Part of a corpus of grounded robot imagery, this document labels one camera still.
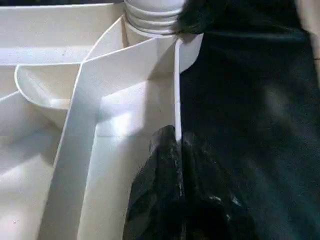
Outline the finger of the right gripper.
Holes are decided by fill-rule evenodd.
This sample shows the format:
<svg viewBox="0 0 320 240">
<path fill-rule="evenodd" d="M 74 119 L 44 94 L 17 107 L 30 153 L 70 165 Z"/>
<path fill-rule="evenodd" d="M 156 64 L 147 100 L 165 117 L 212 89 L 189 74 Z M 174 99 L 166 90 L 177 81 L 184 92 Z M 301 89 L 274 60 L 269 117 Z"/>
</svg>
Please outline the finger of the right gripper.
<svg viewBox="0 0 320 240">
<path fill-rule="evenodd" d="M 178 33 L 201 34 L 224 10 L 224 0 L 187 0 L 177 18 Z"/>
</svg>

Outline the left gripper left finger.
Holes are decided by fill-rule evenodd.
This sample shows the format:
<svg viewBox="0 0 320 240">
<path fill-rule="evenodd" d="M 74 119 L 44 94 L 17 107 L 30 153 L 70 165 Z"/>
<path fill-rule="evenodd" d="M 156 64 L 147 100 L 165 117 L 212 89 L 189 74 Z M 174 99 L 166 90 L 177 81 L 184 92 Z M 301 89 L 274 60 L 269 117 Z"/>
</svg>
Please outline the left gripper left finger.
<svg viewBox="0 0 320 240">
<path fill-rule="evenodd" d="M 185 196 L 180 147 L 175 127 L 157 130 L 148 158 L 130 189 L 125 240 L 182 240 L 185 237 Z"/>
</svg>

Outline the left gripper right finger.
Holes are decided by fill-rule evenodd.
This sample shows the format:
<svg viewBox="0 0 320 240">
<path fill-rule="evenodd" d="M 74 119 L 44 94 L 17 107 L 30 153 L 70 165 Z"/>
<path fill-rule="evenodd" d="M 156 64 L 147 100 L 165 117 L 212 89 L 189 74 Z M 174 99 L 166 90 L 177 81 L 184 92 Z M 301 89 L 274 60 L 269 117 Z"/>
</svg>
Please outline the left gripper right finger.
<svg viewBox="0 0 320 240">
<path fill-rule="evenodd" d="M 256 240 L 254 220 L 212 147 L 191 132 L 181 146 L 186 239 Z"/>
</svg>

